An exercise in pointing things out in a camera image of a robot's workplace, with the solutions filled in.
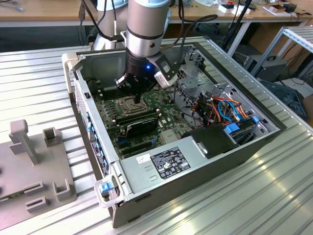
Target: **black cable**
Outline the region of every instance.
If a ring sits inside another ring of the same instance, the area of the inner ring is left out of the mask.
[[[172,44],[170,44],[168,46],[165,46],[165,47],[162,47],[160,49],[160,51],[167,50],[167,49],[175,46],[177,44],[177,42],[180,40],[180,38],[182,37],[183,31],[184,31],[184,20],[183,19],[184,19],[184,16],[185,16],[182,0],[179,0],[178,13],[179,13],[180,16],[182,16],[179,35],[178,35],[178,37],[176,38],[176,40]]]
[[[233,21],[232,21],[232,23],[231,23],[231,25],[230,25],[230,27],[229,27],[229,29],[228,29],[228,31],[227,31],[225,37],[224,37],[223,45],[225,44],[225,39],[227,38],[227,36],[228,36],[230,30],[233,28],[233,24],[234,24],[234,22],[235,22],[235,19],[236,19],[236,16],[237,16],[237,12],[238,12],[238,9],[239,9],[239,4],[240,4],[240,0],[238,0],[237,10],[236,10],[235,16],[234,16],[234,18],[233,18]]]
[[[115,10],[115,6],[114,6],[114,0],[111,0],[112,2],[112,8],[114,11],[114,34],[115,34],[115,28],[117,27],[117,21],[116,21],[116,10]]]
[[[106,16],[106,12],[107,12],[107,0],[104,0],[103,15],[98,20],[98,25],[103,21],[104,17]]]
[[[289,69],[288,69],[288,75],[291,76],[290,74],[290,69],[294,66],[294,64],[297,62],[297,60],[299,59],[300,55],[302,54],[304,48],[301,48],[297,54],[294,57],[297,57],[296,59],[294,59],[293,64],[289,65]]]
[[[185,43],[185,40],[186,40],[186,37],[187,37],[187,34],[188,34],[189,30],[192,29],[197,23],[199,23],[201,21],[212,21],[212,20],[215,20],[217,17],[218,17],[218,15],[203,16],[203,17],[200,17],[199,19],[193,21],[193,23],[189,25],[189,27],[185,31],[185,34],[184,34],[184,36],[182,38],[182,42],[181,42],[181,45],[180,45],[179,63],[182,62],[183,47],[184,47],[184,43]]]
[[[291,80],[292,80],[295,84],[298,84],[298,85],[303,85],[303,84],[305,83],[305,81],[304,81],[304,80],[302,80],[302,81],[303,81],[303,83],[296,82],[296,81],[294,81],[293,77],[291,78]]]
[[[287,52],[285,53],[285,55],[283,56],[283,58],[282,58],[282,59],[284,59],[284,58],[285,58],[285,56],[288,54],[288,52],[289,52],[292,48],[294,48],[294,46],[290,47],[290,48],[287,50]]]
[[[223,47],[222,47],[223,50],[225,50],[227,48],[228,43],[230,42],[230,40],[233,37],[233,35],[235,34],[236,30],[240,26],[240,22],[243,19],[244,15],[246,13],[246,10],[248,9],[248,7],[249,7],[251,2],[252,2],[252,0],[246,0],[246,4],[245,4],[245,6],[244,6],[244,8],[243,8],[239,18],[237,19],[237,22],[235,23],[235,26],[232,28],[230,35],[225,37],[225,41],[224,41],[224,44],[223,44]]]
[[[124,41],[122,35],[114,35],[114,36],[107,36],[107,35],[105,35],[105,34],[101,31],[101,29],[99,28],[99,26],[98,26],[96,20],[94,19],[93,15],[92,15],[92,13],[91,13],[91,11],[90,11],[90,9],[89,9],[89,7],[87,6],[85,0],[81,0],[81,2],[82,2],[82,4],[84,5],[84,7],[85,7],[85,9],[86,9],[86,11],[87,11],[87,13],[88,13],[88,15],[89,15],[90,18],[91,18],[91,21],[92,21],[93,25],[96,27],[96,29],[97,29],[97,31],[98,31],[98,33],[99,33],[99,35],[100,35],[101,37],[103,37],[103,38],[105,38],[105,39],[108,39],[109,41],[116,41],[116,42],[122,42],[122,41]]]
[[[239,59],[237,56],[233,55],[233,58],[237,61],[238,64],[240,64],[241,66],[244,66],[244,62]]]
[[[185,113],[183,110],[181,110],[182,108],[185,108],[186,106],[183,106],[183,107],[181,107],[181,108],[179,108],[179,107],[177,106],[177,104],[176,104],[176,102],[175,102],[176,88],[177,88],[177,86],[178,86],[178,82],[176,82],[176,85],[174,86],[174,95],[173,95],[173,96],[171,95],[171,97],[173,98],[173,103],[174,103],[175,107],[176,107],[178,110],[180,110],[184,115],[189,116],[189,117],[193,118],[194,120],[197,120],[198,122],[202,123],[202,121],[201,121],[200,119],[198,119],[198,118],[196,118],[196,117],[194,117],[194,116],[192,116],[192,115],[190,115],[190,114],[187,114],[187,113]]]
[[[84,45],[84,40],[83,40],[83,33],[82,33],[82,27],[83,27],[83,21],[81,20],[79,23],[79,28],[78,28],[78,37],[79,37],[79,42],[80,45]]]

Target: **metal rack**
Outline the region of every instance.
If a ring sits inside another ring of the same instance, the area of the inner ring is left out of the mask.
[[[283,36],[287,36],[289,38],[288,42],[283,46],[283,48],[279,51],[278,55],[281,56],[287,47],[290,45],[292,41],[301,45],[311,53],[313,53],[313,27],[282,27],[273,41],[270,43],[269,47],[264,52],[260,61],[256,64],[254,69],[251,71],[251,74],[255,76],[257,71],[260,69],[262,64],[265,62],[266,58],[273,50],[273,48],[277,45],[277,43],[282,39]],[[313,66],[313,61],[311,61],[299,74],[299,76],[303,76],[311,67]]]

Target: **blue clip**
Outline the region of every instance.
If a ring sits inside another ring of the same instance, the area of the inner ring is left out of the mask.
[[[238,131],[240,128],[238,127],[237,124],[232,123],[226,126],[225,131],[227,131],[227,133],[231,134],[234,131]]]
[[[100,186],[100,192],[105,193],[105,192],[111,191],[113,188],[114,188],[114,185],[112,182],[106,182]]]
[[[260,121],[257,116],[253,116],[252,119],[254,120],[255,123],[258,123]]]
[[[90,132],[90,128],[91,128],[91,122],[88,122],[88,127],[87,127],[88,132]]]

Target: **aluminum table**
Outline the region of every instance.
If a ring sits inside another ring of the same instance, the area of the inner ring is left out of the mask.
[[[308,234],[313,233],[313,129],[212,41],[197,41],[222,63],[288,129],[245,164],[113,229],[98,206],[95,177],[66,92],[61,55],[68,47],[0,54],[0,142],[8,124],[24,118],[29,135],[62,130],[78,198],[0,234]],[[211,72],[214,79],[222,75]]]

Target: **green circuit board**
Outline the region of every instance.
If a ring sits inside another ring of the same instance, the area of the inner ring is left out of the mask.
[[[171,102],[169,93],[165,90],[151,90],[145,93],[139,104],[134,104],[131,97],[108,100],[105,94],[97,94],[93,98],[120,158],[127,158],[179,140],[185,132],[191,130],[188,122],[181,117],[180,110]],[[152,115],[157,115],[157,128],[149,133],[142,130],[142,134],[133,138],[124,137],[125,133],[122,130],[125,127],[114,122],[117,118],[132,117],[133,115],[136,115],[137,120],[144,120],[151,116],[146,115],[148,111],[153,113],[156,109],[158,109],[158,113]]]

